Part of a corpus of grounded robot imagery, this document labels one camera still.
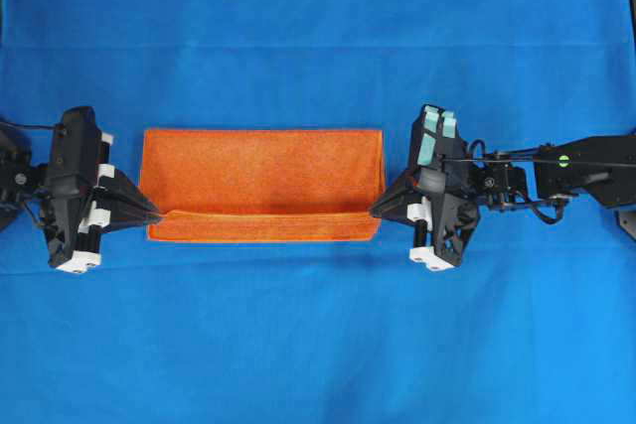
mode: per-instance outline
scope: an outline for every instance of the white bracket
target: white bracket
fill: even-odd
[[[412,248],[408,254],[408,258],[413,262],[423,263],[431,272],[441,272],[442,270],[455,268],[451,263],[435,255],[435,251],[431,246]]]
[[[411,222],[426,220],[428,231],[433,232],[433,218],[430,213],[430,201],[427,198],[422,197],[421,204],[414,203],[406,206],[406,217]]]
[[[108,134],[108,133],[101,133],[101,141],[104,143],[108,143],[110,146],[112,146],[112,142],[114,141],[114,136],[112,134]]]
[[[101,255],[99,253],[82,252],[76,250],[73,252],[71,260],[58,266],[56,270],[62,270],[69,273],[85,273],[89,268],[96,267],[101,264]]]

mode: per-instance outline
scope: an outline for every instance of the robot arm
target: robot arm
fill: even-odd
[[[474,156],[478,147],[479,158]],[[452,111],[425,105],[412,124],[408,165],[372,205],[371,214],[413,226],[410,259],[432,271],[461,264],[480,207],[499,212],[530,209],[541,221],[554,224],[570,200],[588,193],[604,207],[620,210],[620,226],[636,238],[636,212],[624,210],[636,204],[633,151],[636,135],[486,153],[484,141],[469,146],[459,136]],[[526,171],[514,166],[516,162],[534,163],[538,200],[530,199]],[[545,208],[554,214],[542,212]]]
[[[95,124],[92,108],[73,108],[52,127],[49,164],[31,166],[31,151],[2,121],[0,129],[0,230],[26,210],[44,232],[49,264],[84,273],[101,263],[101,236],[114,230],[161,220],[157,208],[109,164],[113,138]],[[36,217],[28,202],[40,203]]]

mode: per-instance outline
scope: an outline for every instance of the black cable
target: black cable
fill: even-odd
[[[468,154],[470,155],[471,158],[473,157],[475,153],[475,149],[477,149],[477,146],[481,146],[482,156],[486,154],[486,142],[483,139],[476,139],[475,141],[470,143],[470,146],[468,147]]]
[[[33,221],[33,224],[37,227],[37,228],[45,228],[45,224],[38,220],[38,218],[36,217],[36,215],[33,213],[33,211],[31,211],[31,208],[29,207],[29,205],[26,202],[22,202],[22,209],[24,209],[29,216],[31,217],[31,220]]]
[[[559,206],[555,206],[556,215],[554,217],[550,217],[549,215],[541,212],[537,207],[537,204],[535,204],[525,192],[517,191],[517,194],[524,199],[526,205],[530,208],[533,214],[539,218],[541,222],[544,222],[547,225],[554,225],[563,218],[563,213],[565,212],[565,203],[561,203]]]
[[[11,128],[17,128],[17,129],[46,129],[49,131],[53,131],[54,129],[56,129],[55,126],[49,126],[44,124],[19,124],[19,123],[12,123],[11,121],[6,121],[4,119],[0,119],[0,124],[4,126],[9,126]]]
[[[488,158],[443,158],[442,162],[448,163],[472,163],[481,162],[487,164],[505,163],[538,163],[538,164],[559,164],[568,166],[596,166],[606,168],[636,168],[636,164],[630,163],[602,163],[594,161],[571,161],[569,159],[535,159],[535,158],[511,158],[511,159],[488,159]]]

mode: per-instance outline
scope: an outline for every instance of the black robotic arm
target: black robotic arm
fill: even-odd
[[[477,148],[480,157],[475,157]],[[459,266],[480,207],[530,209],[554,224],[582,193],[616,210],[619,225],[636,238],[636,212],[629,210],[636,205],[636,135],[508,152],[485,149],[483,140],[469,146],[459,136],[452,111],[432,105],[421,109],[411,128],[406,169],[371,207],[375,217],[414,227],[411,260],[432,271]],[[517,162],[534,163],[538,200],[530,199],[526,171],[514,166]],[[544,213],[545,208],[554,213]]]

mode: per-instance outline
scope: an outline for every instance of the orange towel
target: orange towel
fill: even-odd
[[[154,240],[370,240],[382,132],[151,129],[139,187],[166,215]]]

